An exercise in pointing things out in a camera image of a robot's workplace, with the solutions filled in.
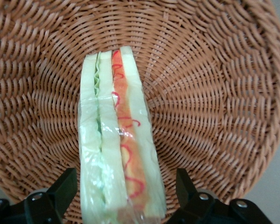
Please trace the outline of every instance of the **brown wicker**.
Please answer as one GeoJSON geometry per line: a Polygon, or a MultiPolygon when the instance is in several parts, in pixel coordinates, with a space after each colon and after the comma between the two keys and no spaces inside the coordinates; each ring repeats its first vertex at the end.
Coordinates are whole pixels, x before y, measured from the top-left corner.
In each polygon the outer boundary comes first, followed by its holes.
{"type": "MultiPolygon", "coordinates": [[[[228,202],[280,141],[280,23],[270,0],[0,0],[0,187],[18,202],[79,153],[86,54],[133,47],[166,188],[175,170],[228,202]]],[[[79,193],[66,213],[80,223],[79,193]]]]}

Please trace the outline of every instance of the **plastic wrap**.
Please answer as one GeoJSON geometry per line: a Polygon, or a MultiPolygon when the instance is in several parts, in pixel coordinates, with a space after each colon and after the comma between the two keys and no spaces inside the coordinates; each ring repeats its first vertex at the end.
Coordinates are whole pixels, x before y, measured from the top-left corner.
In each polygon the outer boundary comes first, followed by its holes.
{"type": "Polygon", "coordinates": [[[85,224],[157,224],[164,185],[130,47],[87,55],[78,111],[85,224]]]}

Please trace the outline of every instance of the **plastic-wrapped sandwich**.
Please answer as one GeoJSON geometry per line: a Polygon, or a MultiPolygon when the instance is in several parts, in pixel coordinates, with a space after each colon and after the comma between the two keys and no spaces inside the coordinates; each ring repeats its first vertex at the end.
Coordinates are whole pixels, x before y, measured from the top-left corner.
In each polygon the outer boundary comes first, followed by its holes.
{"type": "Polygon", "coordinates": [[[78,122],[83,223],[160,223],[164,185],[130,47],[86,56],[78,122]]]}

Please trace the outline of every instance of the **wicker basket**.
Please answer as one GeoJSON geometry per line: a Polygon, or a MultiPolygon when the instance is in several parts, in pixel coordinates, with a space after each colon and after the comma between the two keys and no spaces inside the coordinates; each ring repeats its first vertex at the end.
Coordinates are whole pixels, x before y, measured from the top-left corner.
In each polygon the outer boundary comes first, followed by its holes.
{"type": "MultiPolygon", "coordinates": [[[[133,47],[152,115],[167,217],[176,168],[225,202],[243,196],[280,141],[269,0],[0,0],[0,187],[18,202],[68,167],[79,173],[83,59],[122,45],[133,47]]],[[[79,202],[69,222],[81,223],[79,202]]]]}

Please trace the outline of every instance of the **gray background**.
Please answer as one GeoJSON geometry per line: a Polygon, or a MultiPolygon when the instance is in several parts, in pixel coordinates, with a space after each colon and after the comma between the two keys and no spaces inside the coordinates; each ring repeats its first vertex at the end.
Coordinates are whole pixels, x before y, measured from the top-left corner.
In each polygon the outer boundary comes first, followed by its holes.
{"type": "MultiPolygon", "coordinates": [[[[280,18],[280,0],[272,0],[280,18]]],[[[0,198],[7,198],[0,190],[0,198]]],[[[280,146],[260,181],[245,197],[256,203],[274,224],[280,224],[280,146]]]]}

